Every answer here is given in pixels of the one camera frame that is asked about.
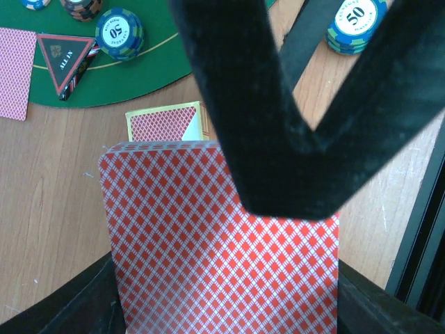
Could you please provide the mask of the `black triangular all-in button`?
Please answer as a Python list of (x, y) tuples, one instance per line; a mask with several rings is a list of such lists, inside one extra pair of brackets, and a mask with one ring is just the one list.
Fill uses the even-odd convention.
[(37, 38), (57, 96), (66, 101), (100, 47), (92, 37), (39, 33)]

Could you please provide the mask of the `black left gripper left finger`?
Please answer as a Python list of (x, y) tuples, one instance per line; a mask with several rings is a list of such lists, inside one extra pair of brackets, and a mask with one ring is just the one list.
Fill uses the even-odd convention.
[(1, 325), (2, 333), (125, 333), (111, 253)]

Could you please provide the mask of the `blue 50 chips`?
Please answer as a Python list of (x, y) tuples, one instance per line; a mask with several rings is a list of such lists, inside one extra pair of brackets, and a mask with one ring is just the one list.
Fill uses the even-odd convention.
[(124, 8), (107, 10), (98, 20), (95, 39), (99, 48), (117, 61), (130, 61), (143, 48), (145, 32), (137, 15)]

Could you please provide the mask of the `blue orange chips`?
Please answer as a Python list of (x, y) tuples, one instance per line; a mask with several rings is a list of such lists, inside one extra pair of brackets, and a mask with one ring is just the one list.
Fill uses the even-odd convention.
[(29, 10), (45, 9), (51, 0), (21, 0), (22, 5)]

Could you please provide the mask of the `red card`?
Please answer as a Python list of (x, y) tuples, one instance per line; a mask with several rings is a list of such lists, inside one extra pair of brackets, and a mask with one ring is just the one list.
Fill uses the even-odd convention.
[(1, 116), (26, 120), (37, 35), (1, 28)]

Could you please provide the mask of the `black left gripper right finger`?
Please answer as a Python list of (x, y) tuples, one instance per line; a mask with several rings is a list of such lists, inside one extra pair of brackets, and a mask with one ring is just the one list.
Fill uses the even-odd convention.
[(339, 261), (338, 333), (443, 333), (444, 325)]

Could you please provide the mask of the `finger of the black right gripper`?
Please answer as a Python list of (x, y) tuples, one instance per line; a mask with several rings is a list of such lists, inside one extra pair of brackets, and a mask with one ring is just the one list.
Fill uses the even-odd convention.
[(263, 1), (170, 9), (243, 206), (320, 220), (444, 108), (444, 2), (395, 1), (316, 129), (293, 89), (339, 1), (305, 1), (277, 47)]

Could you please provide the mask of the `brown chips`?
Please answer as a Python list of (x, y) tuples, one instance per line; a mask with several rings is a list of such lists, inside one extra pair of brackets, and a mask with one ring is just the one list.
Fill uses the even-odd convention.
[(68, 14), (80, 22), (94, 19), (103, 6), (102, 0), (60, 0), (60, 3)]

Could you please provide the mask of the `blue 50 chip stack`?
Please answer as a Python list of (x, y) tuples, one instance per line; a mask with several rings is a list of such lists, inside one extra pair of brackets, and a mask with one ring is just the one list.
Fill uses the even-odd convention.
[(328, 47), (342, 55), (363, 52), (386, 12), (385, 0), (344, 1), (325, 32)]

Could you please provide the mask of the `red playing card deck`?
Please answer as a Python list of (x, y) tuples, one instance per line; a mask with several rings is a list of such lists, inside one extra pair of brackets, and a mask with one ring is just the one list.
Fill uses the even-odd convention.
[(247, 213), (214, 142), (121, 143), (98, 167), (128, 333), (336, 333), (338, 216)]

